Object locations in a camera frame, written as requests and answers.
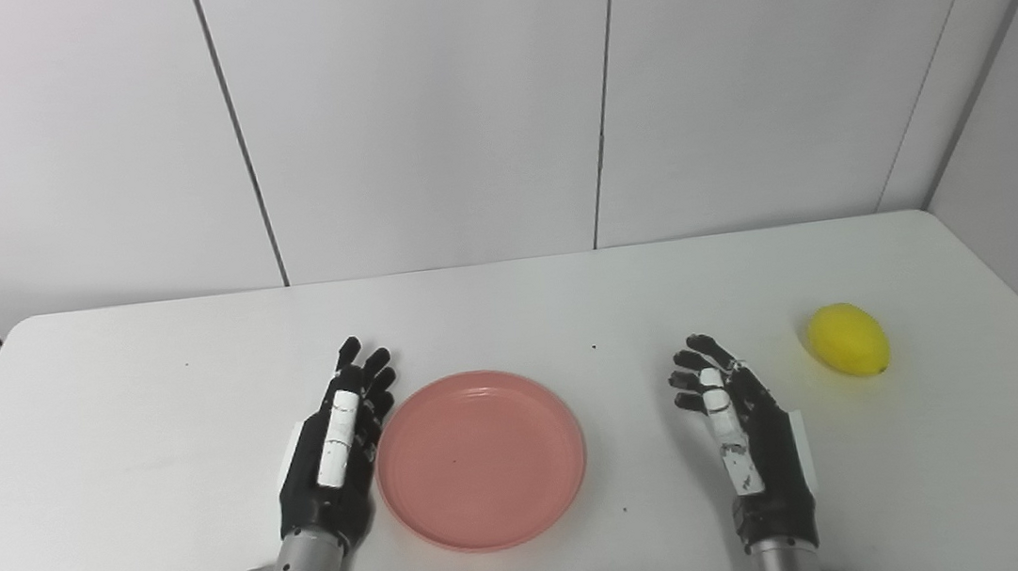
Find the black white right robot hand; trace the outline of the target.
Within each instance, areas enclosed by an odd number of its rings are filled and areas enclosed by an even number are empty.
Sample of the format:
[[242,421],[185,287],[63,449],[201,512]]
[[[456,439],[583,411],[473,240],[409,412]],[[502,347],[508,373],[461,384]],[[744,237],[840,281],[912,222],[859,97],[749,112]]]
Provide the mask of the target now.
[[752,368],[706,334],[691,334],[667,378],[674,404],[708,419],[736,494],[737,531],[753,547],[774,537],[818,547],[815,481],[803,423]]

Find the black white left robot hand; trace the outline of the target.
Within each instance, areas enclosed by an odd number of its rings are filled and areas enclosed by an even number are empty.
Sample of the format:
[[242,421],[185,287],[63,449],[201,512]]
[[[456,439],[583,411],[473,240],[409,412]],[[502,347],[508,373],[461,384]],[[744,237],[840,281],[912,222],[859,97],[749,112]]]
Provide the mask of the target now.
[[346,339],[319,409],[289,444],[278,499],[283,536],[319,529],[351,551],[367,533],[375,456],[395,405],[390,388],[397,376],[389,350],[358,362],[360,350],[358,338]]

